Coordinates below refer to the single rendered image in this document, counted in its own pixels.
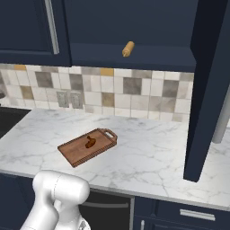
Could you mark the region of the brown piece of meat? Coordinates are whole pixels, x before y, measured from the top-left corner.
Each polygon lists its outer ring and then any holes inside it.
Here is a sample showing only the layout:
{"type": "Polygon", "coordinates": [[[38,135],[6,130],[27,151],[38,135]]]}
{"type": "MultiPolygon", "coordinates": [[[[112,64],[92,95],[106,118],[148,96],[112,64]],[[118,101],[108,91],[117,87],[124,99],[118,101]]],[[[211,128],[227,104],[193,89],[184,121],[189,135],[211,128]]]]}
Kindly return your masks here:
{"type": "Polygon", "coordinates": [[[88,136],[87,139],[88,139],[88,142],[85,144],[86,148],[90,148],[90,147],[95,145],[95,143],[96,143],[95,138],[91,138],[90,136],[88,136]]]}

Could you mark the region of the brown wooden cutting board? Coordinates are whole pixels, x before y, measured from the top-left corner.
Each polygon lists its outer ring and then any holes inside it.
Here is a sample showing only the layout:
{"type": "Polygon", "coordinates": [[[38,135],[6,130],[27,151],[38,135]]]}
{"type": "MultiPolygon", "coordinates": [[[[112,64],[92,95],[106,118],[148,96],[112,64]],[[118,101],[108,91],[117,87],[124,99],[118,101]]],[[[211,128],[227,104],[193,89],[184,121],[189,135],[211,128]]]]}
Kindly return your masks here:
{"type": "Polygon", "coordinates": [[[60,145],[57,149],[73,167],[77,167],[117,145],[117,140],[118,136],[110,129],[96,128],[60,145]],[[88,136],[96,139],[95,145],[90,148],[85,147],[88,136]]]}

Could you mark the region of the tan wooden rolling pin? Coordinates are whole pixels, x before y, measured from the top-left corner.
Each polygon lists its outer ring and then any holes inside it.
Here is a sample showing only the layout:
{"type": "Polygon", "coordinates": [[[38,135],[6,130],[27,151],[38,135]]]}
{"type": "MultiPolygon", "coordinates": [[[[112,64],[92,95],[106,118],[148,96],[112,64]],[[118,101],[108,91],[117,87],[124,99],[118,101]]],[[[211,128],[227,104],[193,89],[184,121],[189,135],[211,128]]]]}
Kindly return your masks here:
{"type": "Polygon", "coordinates": [[[133,41],[129,41],[125,46],[125,48],[122,50],[122,56],[124,58],[129,57],[134,47],[135,47],[135,43],[133,41]]]}

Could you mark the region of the dark blue cabinet interior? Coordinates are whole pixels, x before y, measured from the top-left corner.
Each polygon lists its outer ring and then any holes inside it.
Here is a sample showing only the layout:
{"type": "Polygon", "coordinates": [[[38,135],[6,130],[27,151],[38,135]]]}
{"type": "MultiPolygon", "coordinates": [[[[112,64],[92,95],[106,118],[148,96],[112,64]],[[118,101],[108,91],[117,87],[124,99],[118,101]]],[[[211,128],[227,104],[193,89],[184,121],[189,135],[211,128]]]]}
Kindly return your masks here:
{"type": "Polygon", "coordinates": [[[192,72],[198,0],[64,0],[72,63],[192,72]],[[122,50],[135,43],[129,57],[122,50]]]}

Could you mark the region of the dark blue open cabinet door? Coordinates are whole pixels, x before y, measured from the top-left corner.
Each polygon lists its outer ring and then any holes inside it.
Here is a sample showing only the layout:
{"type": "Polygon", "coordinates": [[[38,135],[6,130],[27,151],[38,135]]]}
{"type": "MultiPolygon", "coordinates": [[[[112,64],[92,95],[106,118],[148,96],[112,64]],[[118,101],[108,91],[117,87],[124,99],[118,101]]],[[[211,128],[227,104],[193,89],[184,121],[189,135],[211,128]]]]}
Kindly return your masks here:
{"type": "Polygon", "coordinates": [[[230,85],[230,0],[199,0],[190,48],[197,65],[183,178],[198,181],[230,85]]]}

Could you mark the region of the dark blue lower cabinet door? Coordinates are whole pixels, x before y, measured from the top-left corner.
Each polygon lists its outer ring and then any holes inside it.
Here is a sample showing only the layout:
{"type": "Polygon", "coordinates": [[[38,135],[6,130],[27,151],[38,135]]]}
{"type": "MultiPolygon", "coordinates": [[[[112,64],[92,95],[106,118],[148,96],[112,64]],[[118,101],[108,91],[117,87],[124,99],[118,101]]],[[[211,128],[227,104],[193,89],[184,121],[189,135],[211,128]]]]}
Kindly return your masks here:
{"type": "Polygon", "coordinates": [[[168,227],[150,218],[134,216],[133,230],[168,230],[168,227]]]}

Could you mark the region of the dark blue closed cabinet door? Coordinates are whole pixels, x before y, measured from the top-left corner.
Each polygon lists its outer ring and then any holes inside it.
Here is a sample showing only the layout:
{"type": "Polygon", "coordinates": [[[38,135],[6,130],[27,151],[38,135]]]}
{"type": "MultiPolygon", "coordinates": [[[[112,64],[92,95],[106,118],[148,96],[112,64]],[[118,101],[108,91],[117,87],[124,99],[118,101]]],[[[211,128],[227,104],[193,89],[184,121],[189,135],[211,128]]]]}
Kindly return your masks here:
{"type": "Polygon", "coordinates": [[[0,0],[0,63],[71,66],[64,0],[51,0],[59,54],[54,55],[44,0],[0,0]]]}

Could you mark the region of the dark blue lower cabinet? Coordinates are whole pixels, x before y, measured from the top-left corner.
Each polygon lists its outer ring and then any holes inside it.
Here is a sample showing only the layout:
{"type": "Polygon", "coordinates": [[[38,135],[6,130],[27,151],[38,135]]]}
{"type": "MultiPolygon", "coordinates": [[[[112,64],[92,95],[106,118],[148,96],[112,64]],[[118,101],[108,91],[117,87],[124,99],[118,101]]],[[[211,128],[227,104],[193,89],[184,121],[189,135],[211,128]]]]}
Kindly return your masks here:
{"type": "Polygon", "coordinates": [[[0,173],[0,230],[20,230],[34,199],[32,178],[0,173]]]}

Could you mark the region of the black dishwasher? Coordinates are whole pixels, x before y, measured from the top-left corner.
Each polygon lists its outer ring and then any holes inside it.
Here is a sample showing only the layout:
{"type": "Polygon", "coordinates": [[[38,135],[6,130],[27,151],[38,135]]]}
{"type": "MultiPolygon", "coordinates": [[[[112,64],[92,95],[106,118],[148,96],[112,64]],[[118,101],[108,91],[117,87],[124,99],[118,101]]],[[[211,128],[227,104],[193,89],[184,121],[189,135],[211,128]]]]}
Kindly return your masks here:
{"type": "Polygon", "coordinates": [[[80,212],[88,222],[91,230],[133,230],[135,203],[133,196],[116,192],[91,190],[86,202],[129,204],[129,208],[90,208],[80,205],[80,212]]]}

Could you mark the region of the black hob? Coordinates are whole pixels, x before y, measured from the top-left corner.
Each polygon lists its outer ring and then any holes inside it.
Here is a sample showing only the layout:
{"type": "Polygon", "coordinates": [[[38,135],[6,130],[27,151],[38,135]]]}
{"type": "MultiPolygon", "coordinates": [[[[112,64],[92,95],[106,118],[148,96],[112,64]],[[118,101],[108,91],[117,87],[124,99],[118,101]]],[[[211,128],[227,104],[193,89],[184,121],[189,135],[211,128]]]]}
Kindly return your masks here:
{"type": "Polygon", "coordinates": [[[0,138],[22,120],[30,110],[0,107],[0,138]]]}

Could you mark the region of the dark blue drawer front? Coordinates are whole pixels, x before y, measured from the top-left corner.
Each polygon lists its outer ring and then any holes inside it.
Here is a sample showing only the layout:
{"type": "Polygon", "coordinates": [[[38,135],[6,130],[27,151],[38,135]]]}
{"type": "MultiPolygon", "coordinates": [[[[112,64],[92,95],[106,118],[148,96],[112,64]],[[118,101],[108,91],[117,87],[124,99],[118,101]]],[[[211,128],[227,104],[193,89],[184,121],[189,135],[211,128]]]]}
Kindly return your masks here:
{"type": "Polygon", "coordinates": [[[135,197],[133,230],[230,230],[230,212],[135,197]]]}

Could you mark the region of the grey wall socket plate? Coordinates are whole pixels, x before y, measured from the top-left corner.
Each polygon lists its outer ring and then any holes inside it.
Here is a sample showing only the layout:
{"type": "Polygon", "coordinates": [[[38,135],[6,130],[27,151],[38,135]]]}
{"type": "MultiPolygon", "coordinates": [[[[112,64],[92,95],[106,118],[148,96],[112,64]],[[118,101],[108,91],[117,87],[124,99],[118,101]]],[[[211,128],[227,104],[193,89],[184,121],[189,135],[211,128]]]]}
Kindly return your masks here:
{"type": "Polygon", "coordinates": [[[72,107],[74,109],[82,109],[83,108],[83,97],[79,92],[71,92],[70,99],[72,103],[72,107]]]}
{"type": "Polygon", "coordinates": [[[67,92],[57,92],[57,102],[61,108],[68,108],[67,92]]]}

